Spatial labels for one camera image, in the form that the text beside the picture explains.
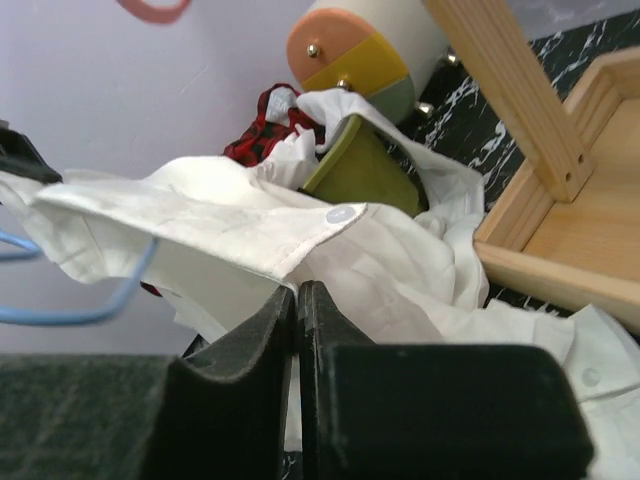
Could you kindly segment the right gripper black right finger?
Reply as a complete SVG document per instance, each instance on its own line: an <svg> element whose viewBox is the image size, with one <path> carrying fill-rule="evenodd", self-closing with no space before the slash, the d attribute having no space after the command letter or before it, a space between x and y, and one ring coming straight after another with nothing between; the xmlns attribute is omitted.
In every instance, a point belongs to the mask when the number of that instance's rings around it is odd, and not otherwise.
<svg viewBox="0 0 640 480"><path fill-rule="evenodd" d="M594 446L545 350L377 344L324 284L299 293L308 479L581 479Z"/></svg>

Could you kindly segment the blue wire hanger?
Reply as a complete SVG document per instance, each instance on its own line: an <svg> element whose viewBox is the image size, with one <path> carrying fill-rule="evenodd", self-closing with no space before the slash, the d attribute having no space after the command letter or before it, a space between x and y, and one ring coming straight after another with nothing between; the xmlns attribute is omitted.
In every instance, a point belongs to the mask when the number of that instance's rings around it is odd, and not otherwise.
<svg viewBox="0 0 640 480"><path fill-rule="evenodd" d="M44 265L44 252L33 241L3 231L1 243L1 322L51 328L97 325L121 315L159 246L152 239L123 278L73 287Z"/></svg>

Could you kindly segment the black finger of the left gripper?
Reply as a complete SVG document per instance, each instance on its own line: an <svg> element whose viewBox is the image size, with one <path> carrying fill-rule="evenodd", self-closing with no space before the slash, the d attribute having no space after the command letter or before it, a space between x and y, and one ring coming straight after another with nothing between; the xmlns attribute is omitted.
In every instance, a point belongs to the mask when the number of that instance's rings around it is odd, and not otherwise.
<svg viewBox="0 0 640 480"><path fill-rule="evenodd" d="M40 183L59 183L63 177L51 168L29 138L1 121L1 170Z"/></svg>

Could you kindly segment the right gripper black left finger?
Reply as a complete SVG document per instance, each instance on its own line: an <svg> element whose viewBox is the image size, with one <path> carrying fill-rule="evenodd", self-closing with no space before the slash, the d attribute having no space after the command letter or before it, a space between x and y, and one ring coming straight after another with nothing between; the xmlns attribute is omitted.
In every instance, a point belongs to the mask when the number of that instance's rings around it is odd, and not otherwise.
<svg viewBox="0 0 640 480"><path fill-rule="evenodd" d="M276 479L295 300L186 358L5 355L5 479Z"/></svg>

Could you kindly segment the white shirt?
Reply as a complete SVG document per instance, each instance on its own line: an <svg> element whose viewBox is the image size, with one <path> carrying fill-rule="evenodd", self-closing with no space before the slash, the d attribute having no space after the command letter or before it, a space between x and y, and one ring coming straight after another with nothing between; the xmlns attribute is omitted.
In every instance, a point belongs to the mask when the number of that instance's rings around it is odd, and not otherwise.
<svg viewBox="0 0 640 480"><path fill-rule="evenodd" d="M93 283L131 273L151 238L145 281L180 322L209 341L238 326L280 285L325 284L338 308L380 343L515 343L563 366L594 441L593 479L639 475L639 348L611 316L568 318L488 296L472 245L482 176L404 136L362 97L307 93L298 106L333 141L359 115L411 158L430 207L418 216L375 202L329 203L294 183L326 146L300 130L261 165L182 157L140 180L70 171L44 185L9 173L1 199L69 277Z"/></svg>

